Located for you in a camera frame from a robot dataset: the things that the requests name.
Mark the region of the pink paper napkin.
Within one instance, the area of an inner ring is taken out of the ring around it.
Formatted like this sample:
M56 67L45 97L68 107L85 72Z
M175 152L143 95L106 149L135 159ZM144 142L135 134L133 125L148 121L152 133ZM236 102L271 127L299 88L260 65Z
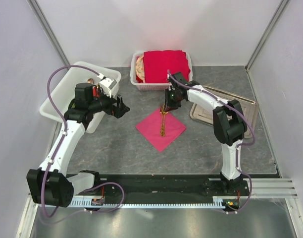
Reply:
M160 126L160 109L156 109L136 125L136 129L158 152L162 152L186 130L186 126L171 113L166 115L164 137L160 136Z

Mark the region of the gold spoon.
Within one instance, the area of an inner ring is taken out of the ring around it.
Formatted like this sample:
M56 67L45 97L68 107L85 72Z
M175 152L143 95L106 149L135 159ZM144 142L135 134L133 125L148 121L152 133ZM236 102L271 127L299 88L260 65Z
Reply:
M161 114L160 136L161 137L165 136L165 120L166 120L167 112L164 109L165 109L165 104L162 105L160 110L160 114Z

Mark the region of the gold fork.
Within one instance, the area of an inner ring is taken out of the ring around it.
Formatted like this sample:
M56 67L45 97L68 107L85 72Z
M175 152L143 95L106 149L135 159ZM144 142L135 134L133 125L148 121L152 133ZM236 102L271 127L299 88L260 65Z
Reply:
M160 136L164 137L165 136L165 113L160 112L160 114L161 114Z

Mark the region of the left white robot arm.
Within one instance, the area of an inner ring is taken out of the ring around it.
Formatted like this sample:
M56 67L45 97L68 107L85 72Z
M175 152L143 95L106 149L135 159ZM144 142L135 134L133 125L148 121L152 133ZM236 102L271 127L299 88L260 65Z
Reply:
M56 207L68 207L74 195L87 191L100 193L99 173L84 170L67 177L67 168L80 138L90 126L95 114L105 113L120 118L129 112L121 96L116 94L117 81L103 79L95 86L78 83L74 98L63 116L61 133L38 169L30 169L26 179L33 201Z

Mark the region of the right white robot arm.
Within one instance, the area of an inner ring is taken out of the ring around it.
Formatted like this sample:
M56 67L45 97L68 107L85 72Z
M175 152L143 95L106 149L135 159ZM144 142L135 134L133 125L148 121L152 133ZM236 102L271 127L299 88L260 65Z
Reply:
M250 185L243 179L240 166L241 146L248 125L240 102L227 101L207 91L196 81L188 82L182 73L167 74L169 88L165 90L165 112L177 110L183 100L190 101L207 110L213 118L213 132L222 146L223 164L220 181L213 187L225 195L248 195Z

